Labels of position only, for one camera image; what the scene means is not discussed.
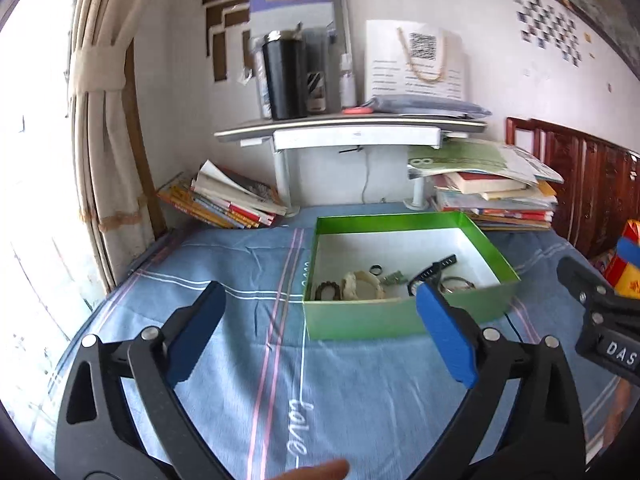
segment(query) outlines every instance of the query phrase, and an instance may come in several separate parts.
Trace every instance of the curtain tie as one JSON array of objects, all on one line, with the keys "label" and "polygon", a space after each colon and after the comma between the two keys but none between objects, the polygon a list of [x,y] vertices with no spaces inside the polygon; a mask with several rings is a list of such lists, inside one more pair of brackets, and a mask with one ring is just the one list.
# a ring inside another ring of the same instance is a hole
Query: curtain tie
[{"label": "curtain tie", "polygon": [[126,49],[120,46],[88,46],[71,55],[70,86],[73,95],[122,90],[125,84]]}]

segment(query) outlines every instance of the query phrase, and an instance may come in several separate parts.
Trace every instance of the pink stripe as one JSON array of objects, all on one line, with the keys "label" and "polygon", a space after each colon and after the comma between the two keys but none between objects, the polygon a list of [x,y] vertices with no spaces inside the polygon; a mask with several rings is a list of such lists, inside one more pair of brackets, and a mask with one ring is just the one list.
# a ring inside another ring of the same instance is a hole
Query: pink stripe
[{"label": "pink stripe", "polygon": [[520,318],[522,325],[524,326],[524,330],[527,331],[527,336],[529,337],[529,341],[530,342],[534,342],[535,339],[533,337],[533,334],[531,333],[531,330],[529,330],[529,325],[527,324],[526,320],[522,317],[522,314],[520,313],[520,311],[518,310],[518,308],[511,303],[511,306],[513,307],[513,310],[515,311],[515,313],[518,315],[518,317]]},{"label": "pink stripe", "polygon": [[262,390],[264,389],[264,381],[267,378],[267,368],[269,365],[269,350],[270,350],[269,341],[271,339],[271,334],[273,333],[275,316],[278,311],[278,306],[280,304],[280,294],[282,292],[282,285],[284,284],[284,277],[287,273],[287,266],[289,265],[289,259],[291,258],[291,253],[293,252],[293,246],[296,244],[296,236],[298,236],[298,229],[295,229],[293,231],[293,238],[291,239],[289,254],[287,254],[287,259],[284,262],[284,268],[282,269],[282,275],[280,276],[280,283],[278,284],[276,299],[273,302],[273,310],[271,311],[271,322],[269,325],[269,331],[267,332],[267,340],[264,343],[264,359],[262,361],[262,373],[260,375],[260,383],[258,384],[258,393],[256,395],[255,404],[254,404],[254,420],[251,426],[251,440],[249,443],[249,454],[246,459],[246,480],[251,480],[252,474],[254,472],[255,437],[258,431],[258,414],[260,413],[260,401],[262,399]]},{"label": "pink stripe", "polygon": [[531,321],[531,318],[529,317],[529,311],[527,310],[527,306],[526,306],[524,303],[522,303],[522,302],[520,301],[520,298],[518,298],[517,296],[515,297],[515,300],[516,300],[516,301],[520,304],[520,306],[522,307],[522,310],[524,311],[524,315],[527,317],[527,320],[529,321],[529,325],[530,325],[530,327],[531,327],[531,330],[533,331],[533,333],[534,333],[534,334],[536,335],[536,337],[538,338],[538,339],[536,340],[536,343],[539,343],[539,342],[540,342],[540,340],[541,340],[542,338],[540,337],[540,334],[538,334],[538,331],[536,330],[536,327],[533,325],[533,323],[532,323],[532,321]]},{"label": "pink stripe", "polygon": [[287,312],[289,311],[289,298],[291,297],[291,285],[296,275],[296,265],[298,264],[298,257],[300,256],[300,247],[302,247],[302,238],[298,243],[298,249],[296,251],[296,257],[293,260],[293,271],[289,278],[289,286],[287,287],[287,299],[284,302],[284,309],[282,312],[282,318],[280,319],[280,327],[278,329],[278,341],[276,343],[276,358],[273,364],[273,377],[271,378],[271,395],[269,397],[269,411],[267,414],[267,432],[264,436],[264,443],[262,445],[262,461],[260,462],[260,478],[264,480],[267,469],[267,455],[269,452],[269,440],[271,437],[271,422],[273,420],[273,406],[276,400],[276,386],[278,384],[278,365],[280,364],[280,349],[282,348],[282,337],[284,335],[284,323],[287,320]]}]

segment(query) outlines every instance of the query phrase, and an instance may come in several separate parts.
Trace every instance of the bed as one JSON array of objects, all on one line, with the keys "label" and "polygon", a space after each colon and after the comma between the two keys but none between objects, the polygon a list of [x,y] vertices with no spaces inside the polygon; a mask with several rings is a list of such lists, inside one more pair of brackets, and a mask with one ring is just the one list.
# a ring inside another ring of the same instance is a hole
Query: bed
[{"label": "bed", "polygon": [[[428,336],[312,341],[301,304],[316,217],[392,212],[406,210],[399,204],[326,206],[303,209],[269,230],[192,224],[173,232],[73,339],[27,436],[31,446],[53,466],[60,397],[83,335],[97,333],[105,342],[132,338],[217,280],[226,288],[225,316],[175,391],[231,474],[271,478],[344,456],[350,478],[406,478],[448,423],[464,387],[450,377]],[[507,316],[490,325],[512,340],[537,342],[551,333],[561,341],[593,447],[618,378],[575,354],[583,310],[556,279],[563,256],[590,266],[554,232],[488,236],[522,279]],[[511,382],[476,458],[497,444],[517,388]],[[132,382],[124,387],[146,450],[166,460]]]}]

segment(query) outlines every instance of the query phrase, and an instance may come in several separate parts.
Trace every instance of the black thermos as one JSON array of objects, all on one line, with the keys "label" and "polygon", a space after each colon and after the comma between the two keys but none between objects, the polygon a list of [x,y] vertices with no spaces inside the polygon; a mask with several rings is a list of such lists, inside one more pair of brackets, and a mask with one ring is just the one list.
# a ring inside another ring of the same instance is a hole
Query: black thermos
[{"label": "black thermos", "polygon": [[274,30],[262,46],[271,118],[306,117],[306,55],[300,30]]}]

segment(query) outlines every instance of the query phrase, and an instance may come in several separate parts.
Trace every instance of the picture frame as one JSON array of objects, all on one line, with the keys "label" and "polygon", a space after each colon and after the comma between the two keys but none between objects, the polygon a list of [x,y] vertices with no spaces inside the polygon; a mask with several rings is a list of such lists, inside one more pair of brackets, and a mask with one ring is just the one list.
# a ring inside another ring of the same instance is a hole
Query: picture frame
[{"label": "picture frame", "polygon": [[580,17],[625,61],[640,80],[640,23],[621,0],[556,0]]}]

